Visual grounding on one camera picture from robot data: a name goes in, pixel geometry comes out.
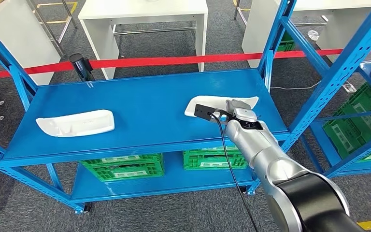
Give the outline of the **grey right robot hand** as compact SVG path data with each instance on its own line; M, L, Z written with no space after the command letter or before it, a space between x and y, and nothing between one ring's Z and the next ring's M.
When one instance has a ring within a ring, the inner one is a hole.
M235 99L226 100L226 111L234 117L245 121L253 119L255 116L249 104Z

